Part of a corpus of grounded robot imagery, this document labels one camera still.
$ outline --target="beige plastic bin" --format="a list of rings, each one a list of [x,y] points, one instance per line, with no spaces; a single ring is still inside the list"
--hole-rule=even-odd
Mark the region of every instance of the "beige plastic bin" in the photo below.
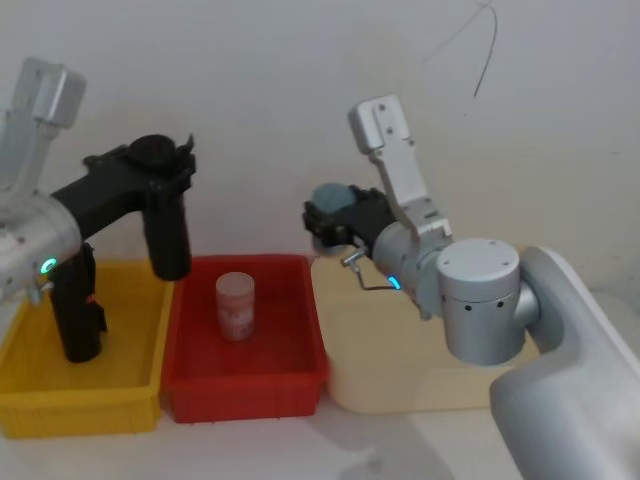
[[[387,283],[368,259],[360,265],[368,285]],[[421,320],[402,292],[361,290],[355,275],[336,257],[317,259],[311,272],[329,358],[329,394],[347,410],[486,408],[491,382],[513,363],[537,356],[527,339],[511,364],[467,366],[447,350],[442,320]]]

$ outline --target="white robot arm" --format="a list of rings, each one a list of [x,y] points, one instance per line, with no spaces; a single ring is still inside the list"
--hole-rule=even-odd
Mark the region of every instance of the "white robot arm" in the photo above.
[[[640,478],[640,362],[576,272],[546,249],[454,242],[422,181],[396,96],[359,104],[350,120],[387,201],[375,190],[320,187],[305,204],[307,229],[324,247],[358,246],[346,266],[359,272],[358,258],[370,256],[425,320],[441,316],[448,348],[462,361],[504,363],[531,334],[541,356],[490,392],[525,480]]]

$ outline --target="red plastic bin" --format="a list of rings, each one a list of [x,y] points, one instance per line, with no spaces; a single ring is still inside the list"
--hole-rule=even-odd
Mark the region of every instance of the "red plastic bin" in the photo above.
[[[256,284],[255,331],[240,342],[223,339],[216,318],[216,280],[233,271]],[[174,291],[163,372],[176,422],[312,415],[326,376],[306,257],[193,259]]]

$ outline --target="yellow plastic bin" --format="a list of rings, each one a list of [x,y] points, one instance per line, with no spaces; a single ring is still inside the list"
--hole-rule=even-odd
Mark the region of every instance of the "yellow plastic bin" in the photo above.
[[[22,305],[0,349],[0,424],[10,438],[147,432],[159,390],[173,284],[146,262],[98,264],[109,331],[94,360],[67,361],[49,300]]]

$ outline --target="wire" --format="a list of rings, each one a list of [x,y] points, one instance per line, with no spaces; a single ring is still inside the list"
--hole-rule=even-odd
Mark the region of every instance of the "wire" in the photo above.
[[[367,291],[372,291],[372,290],[397,290],[396,287],[392,287],[391,285],[380,285],[378,287],[367,287],[364,284],[364,279],[362,278],[362,273],[360,273],[360,269],[357,270],[353,270],[356,274],[356,277],[358,277],[358,282],[360,283],[360,288],[362,288],[363,290],[367,290]]]

